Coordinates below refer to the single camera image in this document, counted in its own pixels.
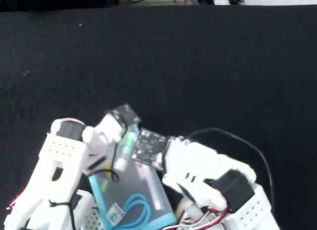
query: white label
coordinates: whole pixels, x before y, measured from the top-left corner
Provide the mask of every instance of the white label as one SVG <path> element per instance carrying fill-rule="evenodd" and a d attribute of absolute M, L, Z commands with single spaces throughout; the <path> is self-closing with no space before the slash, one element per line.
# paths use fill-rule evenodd
<path fill-rule="evenodd" d="M 125 212 L 119 207 L 117 203 L 114 203 L 106 214 L 106 218 L 112 226 L 117 226 L 124 218 Z"/>

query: black fabric surface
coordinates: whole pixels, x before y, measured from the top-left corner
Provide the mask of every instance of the black fabric surface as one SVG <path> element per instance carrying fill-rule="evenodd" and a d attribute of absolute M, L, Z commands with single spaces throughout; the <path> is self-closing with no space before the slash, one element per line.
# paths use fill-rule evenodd
<path fill-rule="evenodd" d="M 151 7 L 0 14 L 0 213 L 28 182 L 51 122 L 95 125 L 130 103 L 142 126 L 215 126 L 257 145 L 284 230 L 316 225 L 316 6 Z M 261 159 L 218 134 L 198 141 Z"/>

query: red wire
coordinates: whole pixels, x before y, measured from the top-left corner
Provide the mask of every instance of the red wire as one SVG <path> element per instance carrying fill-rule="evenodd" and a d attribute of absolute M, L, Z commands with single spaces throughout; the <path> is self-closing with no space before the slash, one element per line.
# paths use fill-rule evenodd
<path fill-rule="evenodd" d="M 18 197 L 24 192 L 24 190 L 26 189 L 28 185 L 26 184 L 26 186 L 24 187 L 24 189 L 21 191 L 21 193 L 19 193 L 11 202 L 10 204 L 5 208 L 6 210 L 12 209 L 13 204 L 15 204 L 16 200 L 18 199 Z"/>
<path fill-rule="evenodd" d="M 217 209 L 215 209 L 215 208 L 208 207 L 208 212 L 217 213 L 217 212 L 219 212 L 219 211 L 218 211 Z M 198 221 L 200 221 L 200 219 L 202 219 L 202 217 L 203 217 L 203 215 L 202 215 L 198 220 L 196 220 L 196 221 L 194 221 L 194 222 L 186 222 L 186 220 L 190 220 L 190 219 L 191 219 L 190 217 L 187 217 L 187 218 L 185 218 L 185 221 L 182 222 L 182 224 L 186 224 L 186 225 L 195 224 L 195 223 L 197 223 Z"/>
<path fill-rule="evenodd" d="M 211 228 L 211 227 L 215 226 L 216 224 L 219 224 L 219 223 L 221 222 L 221 220 L 224 218 L 224 216 L 228 213 L 228 211 L 229 211 L 229 208 L 226 208 L 226 209 L 219 215 L 219 217 L 218 217 L 216 220 L 212 221 L 210 224 L 208 224 L 208 225 L 206 225 L 206 226 L 204 226 L 204 227 L 197 228 L 197 229 L 195 229 L 195 230 L 206 230 L 206 229 L 208 229 L 208 228 Z"/>

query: small circuit board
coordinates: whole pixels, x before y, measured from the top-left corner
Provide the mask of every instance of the small circuit board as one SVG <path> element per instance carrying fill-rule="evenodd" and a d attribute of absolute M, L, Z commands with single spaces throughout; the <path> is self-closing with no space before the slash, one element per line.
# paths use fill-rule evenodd
<path fill-rule="evenodd" d="M 141 129 L 132 152 L 138 162 L 162 170 L 162 153 L 166 149 L 167 137 L 147 129 Z"/>
<path fill-rule="evenodd" d="M 134 112 L 129 104 L 121 105 L 113 109 L 110 113 L 124 129 L 130 125 L 139 124 L 141 122 L 140 117 Z"/>

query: robotic hand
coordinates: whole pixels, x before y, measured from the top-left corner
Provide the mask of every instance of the robotic hand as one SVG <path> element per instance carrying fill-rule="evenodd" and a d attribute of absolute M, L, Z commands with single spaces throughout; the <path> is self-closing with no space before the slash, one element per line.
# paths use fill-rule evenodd
<path fill-rule="evenodd" d="M 162 182 L 188 200 L 184 210 L 194 224 L 164 230 L 279 230 L 263 188 L 255 183 L 256 173 L 246 163 L 197 142 L 167 139 L 145 129 L 132 157 L 164 170 Z M 213 220 L 205 218 L 209 213 Z"/>
<path fill-rule="evenodd" d="M 26 188 L 10 206 L 12 211 L 4 229 L 19 230 L 28 225 L 36 226 L 36 230 L 79 229 L 83 216 L 94 204 L 92 195 L 80 190 L 77 207 L 70 204 L 82 173 L 90 175 L 109 165 L 109 157 L 114 156 L 113 151 L 108 151 L 109 145 L 121 140 L 131 122 L 139 121 L 128 105 L 112 110 L 95 127 L 72 118 L 55 120 Z M 53 181 L 58 168 L 62 173 Z"/>

